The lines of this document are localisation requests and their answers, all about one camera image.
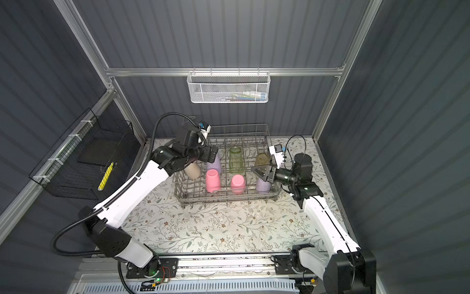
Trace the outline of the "yellow transparent glass cup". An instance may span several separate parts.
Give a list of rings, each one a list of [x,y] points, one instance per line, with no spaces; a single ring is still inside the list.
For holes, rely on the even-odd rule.
[[[270,163],[270,156],[266,153],[259,153],[255,159],[255,167],[268,165]]]

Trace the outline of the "small purple plastic cup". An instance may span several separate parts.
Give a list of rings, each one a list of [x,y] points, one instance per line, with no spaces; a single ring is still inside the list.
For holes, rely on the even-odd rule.
[[[266,194],[270,193],[272,184],[267,181],[263,181],[262,179],[258,178],[257,183],[256,183],[256,192],[259,194]]]

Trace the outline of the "large purple plastic cup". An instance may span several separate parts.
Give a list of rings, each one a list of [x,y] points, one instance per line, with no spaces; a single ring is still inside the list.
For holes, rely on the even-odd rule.
[[[211,169],[216,170],[219,175],[222,173],[222,164],[221,164],[219,154],[216,154],[215,160],[213,163],[208,162],[206,164],[206,170],[211,170]]]

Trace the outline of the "beige plastic cup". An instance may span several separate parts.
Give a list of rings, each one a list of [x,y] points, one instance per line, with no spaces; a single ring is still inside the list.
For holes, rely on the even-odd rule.
[[[198,179],[201,176],[201,169],[199,165],[195,162],[189,164],[184,169],[184,172],[191,180]]]

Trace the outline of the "pink plastic cup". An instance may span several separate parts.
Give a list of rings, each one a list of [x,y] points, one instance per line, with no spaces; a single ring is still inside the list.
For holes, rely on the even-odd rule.
[[[231,179],[231,190],[234,194],[240,195],[246,189],[246,179],[244,176],[238,174],[234,175]]]
[[[209,193],[221,190],[220,174],[216,169],[206,172],[206,190]]]

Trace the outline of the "green transparent glass cup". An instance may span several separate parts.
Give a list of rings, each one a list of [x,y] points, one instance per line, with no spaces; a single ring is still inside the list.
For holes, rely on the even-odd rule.
[[[229,149],[229,170],[233,174],[244,171],[244,154],[241,147]]]

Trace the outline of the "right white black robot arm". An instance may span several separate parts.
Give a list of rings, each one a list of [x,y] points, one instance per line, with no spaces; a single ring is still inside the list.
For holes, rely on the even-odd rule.
[[[291,264],[296,271],[309,270],[323,282],[328,294],[376,293],[376,258],[348,235],[332,214],[323,192],[313,182],[312,158],[294,156],[290,169],[279,164],[256,165],[251,171],[261,180],[278,183],[316,225],[327,249],[322,254],[313,245],[293,246]]]

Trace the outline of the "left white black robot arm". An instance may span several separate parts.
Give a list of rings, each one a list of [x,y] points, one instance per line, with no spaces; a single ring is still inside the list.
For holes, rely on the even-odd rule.
[[[170,176],[197,160],[215,161],[218,148],[208,144],[210,131],[211,126],[203,121],[197,127],[183,127],[175,139],[149,152],[147,163],[109,198],[94,207],[95,215],[87,219],[83,227],[101,253],[139,268],[157,258],[121,226],[133,209]]]

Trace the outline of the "tubes in white basket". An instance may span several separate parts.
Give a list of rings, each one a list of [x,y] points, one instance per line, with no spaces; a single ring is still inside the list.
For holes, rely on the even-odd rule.
[[[235,102],[267,102],[268,93],[259,91],[245,91],[237,93],[226,93],[220,96],[219,99],[224,101],[235,101]]]

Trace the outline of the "yellow brush in basket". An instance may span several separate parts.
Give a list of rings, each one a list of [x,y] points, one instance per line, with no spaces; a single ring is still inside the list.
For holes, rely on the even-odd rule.
[[[113,163],[113,162],[107,167],[107,169],[106,169],[106,171],[105,171],[105,173],[102,177],[102,180],[99,183],[99,186],[98,186],[98,189],[97,189],[98,191],[103,191],[105,189],[105,186],[108,182],[108,179],[109,179],[114,167],[115,167],[115,163]]]

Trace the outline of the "white mesh wall basket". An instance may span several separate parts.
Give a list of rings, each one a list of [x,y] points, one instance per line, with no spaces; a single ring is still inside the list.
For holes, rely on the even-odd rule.
[[[194,104],[265,104],[219,99],[226,93],[270,91],[271,76],[267,71],[192,71],[187,75],[190,100]]]

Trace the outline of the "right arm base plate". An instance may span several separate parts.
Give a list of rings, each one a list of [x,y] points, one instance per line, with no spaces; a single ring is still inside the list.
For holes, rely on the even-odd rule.
[[[276,274],[312,273],[322,276],[329,258],[317,251],[301,251],[298,256],[271,256]]]

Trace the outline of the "aluminium front rail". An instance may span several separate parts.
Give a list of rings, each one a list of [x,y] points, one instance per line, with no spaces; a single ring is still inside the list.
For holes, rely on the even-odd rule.
[[[301,251],[317,251],[314,247],[296,246],[291,252],[262,252],[242,254],[163,254],[157,258],[178,258],[178,269],[174,279],[189,278],[267,278],[270,276],[297,276],[313,275],[327,282],[344,284],[347,281],[371,286],[376,281],[376,259],[370,251],[360,250],[356,252],[338,252],[329,258],[322,276],[312,273],[276,274],[274,262],[271,256],[291,255],[298,256]],[[127,266],[122,266],[126,277]]]

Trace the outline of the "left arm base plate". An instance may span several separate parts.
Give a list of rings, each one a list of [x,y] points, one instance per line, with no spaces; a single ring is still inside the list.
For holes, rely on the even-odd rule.
[[[153,258],[143,268],[129,263],[126,268],[127,279],[171,279],[176,276],[178,258]]]

